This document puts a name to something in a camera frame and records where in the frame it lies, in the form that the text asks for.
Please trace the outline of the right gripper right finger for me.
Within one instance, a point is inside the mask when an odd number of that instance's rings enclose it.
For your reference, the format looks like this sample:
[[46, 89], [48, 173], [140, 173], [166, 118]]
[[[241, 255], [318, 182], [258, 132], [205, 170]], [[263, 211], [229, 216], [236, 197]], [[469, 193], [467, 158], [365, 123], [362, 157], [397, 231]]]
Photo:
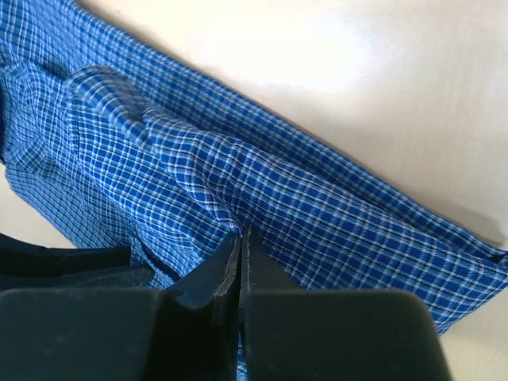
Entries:
[[244, 361], [250, 380], [449, 380], [429, 311], [397, 290], [309, 291], [248, 225], [241, 248]]

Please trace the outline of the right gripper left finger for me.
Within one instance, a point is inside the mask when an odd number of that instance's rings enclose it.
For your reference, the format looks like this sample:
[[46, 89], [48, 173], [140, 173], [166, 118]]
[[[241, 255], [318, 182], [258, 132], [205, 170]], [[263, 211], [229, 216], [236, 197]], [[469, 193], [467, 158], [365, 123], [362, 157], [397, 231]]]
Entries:
[[233, 380], [241, 239], [164, 291], [128, 248], [1, 238], [4, 380]]

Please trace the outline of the blue checkered long sleeve shirt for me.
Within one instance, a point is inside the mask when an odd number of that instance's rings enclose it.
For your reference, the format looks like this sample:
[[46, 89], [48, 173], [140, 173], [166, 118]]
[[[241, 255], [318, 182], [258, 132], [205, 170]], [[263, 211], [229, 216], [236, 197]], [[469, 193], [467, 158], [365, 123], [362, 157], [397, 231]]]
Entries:
[[168, 287], [253, 223], [311, 289], [397, 288], [438, 333], [507, 286], [507, 254], [72, 1], [1, 4], [1, 161], [81, 248]]

